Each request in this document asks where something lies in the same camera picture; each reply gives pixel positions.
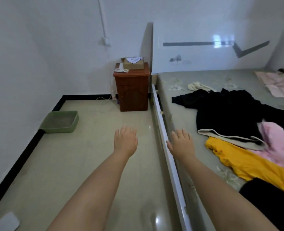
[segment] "green plastic bin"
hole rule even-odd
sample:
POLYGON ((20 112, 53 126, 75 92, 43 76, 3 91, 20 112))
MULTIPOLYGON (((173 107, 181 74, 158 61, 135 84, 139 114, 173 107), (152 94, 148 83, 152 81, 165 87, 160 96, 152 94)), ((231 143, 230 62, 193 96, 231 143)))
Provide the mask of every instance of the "green plastic bin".
POLYGON ((40 129, 48 134, 73 132, 78 124, 78 111, 50 112, 44 118, 40 129))

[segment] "pink cloth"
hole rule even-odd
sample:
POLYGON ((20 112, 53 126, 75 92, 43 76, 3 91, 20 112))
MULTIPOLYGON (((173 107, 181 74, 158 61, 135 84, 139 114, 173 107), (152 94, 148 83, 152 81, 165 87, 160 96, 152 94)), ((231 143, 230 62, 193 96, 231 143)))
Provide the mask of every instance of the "pink cloth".
POLYGON ((284 73, 255 72, 255 74, 264 82, 273 96, 284 97, 284 73))
POLYGON ((266 143, 262 151, 249 150, 277 165, 284 167, 284 130, 273 122, 258 124, 260 133, 266 143))

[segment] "yellow garment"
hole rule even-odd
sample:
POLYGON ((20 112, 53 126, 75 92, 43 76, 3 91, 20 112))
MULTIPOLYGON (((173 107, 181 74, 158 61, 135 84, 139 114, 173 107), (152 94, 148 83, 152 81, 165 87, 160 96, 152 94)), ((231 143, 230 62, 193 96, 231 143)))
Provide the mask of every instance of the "yellow garment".
POLYGON ((246 181, 257 177, 284 191, 284 167, 221 139, 209 137, 205 146, 246 181))

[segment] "tiled floor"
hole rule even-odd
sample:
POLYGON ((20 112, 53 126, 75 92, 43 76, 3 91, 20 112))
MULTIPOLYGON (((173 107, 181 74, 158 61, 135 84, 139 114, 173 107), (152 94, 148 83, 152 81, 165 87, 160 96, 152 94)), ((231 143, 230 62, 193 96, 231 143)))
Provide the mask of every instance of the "tiled floor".
POLYGON ((73 133, 45 134, 0 202, 0 217, 13 211, 19 231, 45 230, 86 177, 113 151, 114 131, 137 129, 106 230, 181 230, 164 153, 150 110, 120 112, 115 101, 66 101, 77 110, 73 133))

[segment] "cardboard box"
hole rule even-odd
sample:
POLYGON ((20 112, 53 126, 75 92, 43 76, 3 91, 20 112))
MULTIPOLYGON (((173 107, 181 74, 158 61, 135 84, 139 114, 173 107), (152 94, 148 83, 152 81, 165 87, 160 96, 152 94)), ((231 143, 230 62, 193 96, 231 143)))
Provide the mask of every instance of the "cardboard box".
POLYGON ((144 69, 144 60, 140 60, 135 64, 132 64, 127 61, 126 58, 122 58, 124 69, 144 69))

